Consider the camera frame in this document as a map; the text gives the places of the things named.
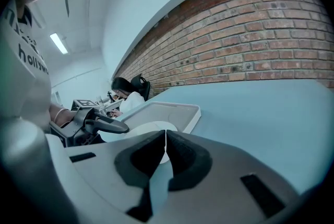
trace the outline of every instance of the ceiling light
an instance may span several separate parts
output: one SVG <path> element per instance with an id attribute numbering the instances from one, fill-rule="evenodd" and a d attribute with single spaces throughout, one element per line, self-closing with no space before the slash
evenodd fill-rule
<path id="1" fill-rule="evenodd" d="M 61 51 L 61 53 L 63 53 L 63 54 L 67 54 L 68 53 L 67 49 L 64 47 L 62 41 L 60 40 L 60 38 L 58 37 L 58 35 L 56 33 L 50 35 L 50 38 L 56 44 L 56 46 Z"/>

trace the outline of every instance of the chair backrest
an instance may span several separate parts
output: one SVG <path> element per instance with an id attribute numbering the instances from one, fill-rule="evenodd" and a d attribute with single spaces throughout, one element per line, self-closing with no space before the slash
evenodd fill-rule
<path id="1" fill-rule="evenodd" d="M 131 80 L 131 84 L 138 88 L 139 94 L 143 96 L 145 101 L 147 101 L 151 83 L 146 81 L 141 74 L 139 74 Z"/>

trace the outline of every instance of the white t-shirt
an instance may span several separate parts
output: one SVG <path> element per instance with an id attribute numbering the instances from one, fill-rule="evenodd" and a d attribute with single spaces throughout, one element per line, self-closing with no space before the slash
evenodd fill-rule
<path id="1" fill-rule="evenodd" d="M 15 0 L 0 16 L 0 116 L 20 116 L 47 131 L 51 83 L 28 16 L 25 9 L 25 23 L 18 21 Z"/>
<path id="2" fill-rule="evenodd" d="M 144 98 L 139 93 L 132 92 L 125 101 L 122 101 L 120 105 L 120 111 L 122 113 L 127 113 L 144 102 Z"/>

